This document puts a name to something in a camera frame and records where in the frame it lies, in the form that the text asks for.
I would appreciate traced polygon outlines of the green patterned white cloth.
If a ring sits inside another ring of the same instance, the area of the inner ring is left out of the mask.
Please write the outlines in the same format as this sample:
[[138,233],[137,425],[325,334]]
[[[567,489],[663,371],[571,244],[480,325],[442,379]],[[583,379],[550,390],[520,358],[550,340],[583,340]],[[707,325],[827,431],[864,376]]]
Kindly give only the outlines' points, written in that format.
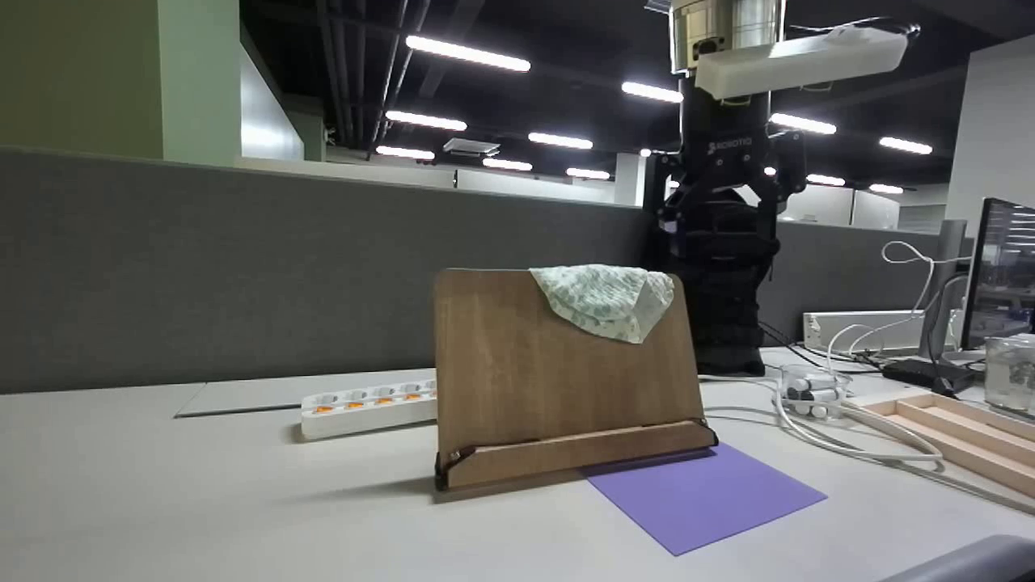
[[677,282],[663,271],[628,265],[533,269],[550,310],[583,334],[640,347],[665,317]]

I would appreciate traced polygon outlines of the wooden book stand board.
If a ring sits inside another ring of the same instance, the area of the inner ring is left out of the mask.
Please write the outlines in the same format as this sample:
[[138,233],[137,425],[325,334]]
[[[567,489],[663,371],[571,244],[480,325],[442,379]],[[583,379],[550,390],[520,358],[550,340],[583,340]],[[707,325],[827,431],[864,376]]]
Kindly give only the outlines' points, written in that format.
[[645,341],[620,341],[557,317],[530,271],[442,271],[433,347],[442,495],[695,456],[718,442],[702,410],[682,285]]

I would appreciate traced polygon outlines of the white power strip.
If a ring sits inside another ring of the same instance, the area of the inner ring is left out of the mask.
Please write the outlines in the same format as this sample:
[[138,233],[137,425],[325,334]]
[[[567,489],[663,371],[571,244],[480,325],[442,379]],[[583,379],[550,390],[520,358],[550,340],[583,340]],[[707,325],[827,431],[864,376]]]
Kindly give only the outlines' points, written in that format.
[[302,437],[329,438],[438,421],[438,380],[387,380],[319,390],[302,402]]

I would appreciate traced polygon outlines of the black backpack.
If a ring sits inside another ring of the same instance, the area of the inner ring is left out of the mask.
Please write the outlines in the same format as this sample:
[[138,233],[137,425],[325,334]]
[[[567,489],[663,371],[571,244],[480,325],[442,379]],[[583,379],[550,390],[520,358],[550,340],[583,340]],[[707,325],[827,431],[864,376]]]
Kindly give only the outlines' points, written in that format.
[[724,104],[682,84],[679,147],[648,157],[645,262],[682,282],[704,376],[765,376],[761,282],[779,251],[775,216],[801,186],[801,139],[769,129],[767,92]]

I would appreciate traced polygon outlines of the purple paper sheet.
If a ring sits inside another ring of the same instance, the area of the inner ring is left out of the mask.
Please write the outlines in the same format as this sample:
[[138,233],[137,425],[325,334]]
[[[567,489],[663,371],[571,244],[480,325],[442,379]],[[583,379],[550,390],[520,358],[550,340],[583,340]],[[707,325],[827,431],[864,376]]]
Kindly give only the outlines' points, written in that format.
[[591,469],[587,480],[665,556],[687,556],[824,500],[824,490],[735,446]]

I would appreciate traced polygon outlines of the white box device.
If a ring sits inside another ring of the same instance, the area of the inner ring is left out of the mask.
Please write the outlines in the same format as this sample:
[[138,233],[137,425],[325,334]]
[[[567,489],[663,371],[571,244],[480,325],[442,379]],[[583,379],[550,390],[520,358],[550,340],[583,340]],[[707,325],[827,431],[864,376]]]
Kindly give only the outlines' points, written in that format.
[[907,353],[920,347],[921,310],[804,310],[801,341],[836,353]]

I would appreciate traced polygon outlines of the black monitor stand base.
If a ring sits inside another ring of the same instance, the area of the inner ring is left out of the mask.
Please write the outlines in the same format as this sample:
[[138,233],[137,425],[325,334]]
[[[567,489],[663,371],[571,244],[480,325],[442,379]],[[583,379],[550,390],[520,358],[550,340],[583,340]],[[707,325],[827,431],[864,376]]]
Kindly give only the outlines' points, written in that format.
[[985,376],[978,367],[933,362],[933,358],[895,358],[895,362],[882,362],[879,371],[893,380],[933,388],[947,397],[985,380]]

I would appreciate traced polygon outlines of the computer monitor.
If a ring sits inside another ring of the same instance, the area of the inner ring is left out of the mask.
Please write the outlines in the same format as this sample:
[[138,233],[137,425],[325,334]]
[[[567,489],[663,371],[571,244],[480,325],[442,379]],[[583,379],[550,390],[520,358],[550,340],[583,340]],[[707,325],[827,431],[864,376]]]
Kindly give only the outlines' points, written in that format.
[[963,348],[1035,328],[1035,205],[986,197],[963,300]]

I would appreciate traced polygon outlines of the clear plastic container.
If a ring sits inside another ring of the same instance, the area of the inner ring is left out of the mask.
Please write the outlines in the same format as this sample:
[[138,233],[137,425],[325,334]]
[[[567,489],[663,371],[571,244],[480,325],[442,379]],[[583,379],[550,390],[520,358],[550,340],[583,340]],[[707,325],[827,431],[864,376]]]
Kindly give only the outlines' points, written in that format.
[[1035,416],[1035,334],[986,341],[986,402]]

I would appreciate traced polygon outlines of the wooden frame tray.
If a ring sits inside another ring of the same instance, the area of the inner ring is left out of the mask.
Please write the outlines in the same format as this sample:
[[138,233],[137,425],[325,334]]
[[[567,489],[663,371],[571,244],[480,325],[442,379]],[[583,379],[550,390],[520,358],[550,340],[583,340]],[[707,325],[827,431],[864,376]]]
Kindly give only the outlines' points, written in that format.
[[940,394],[873,402],[871,413],[900,422],[968,470],[1035,499],[1035,425]]

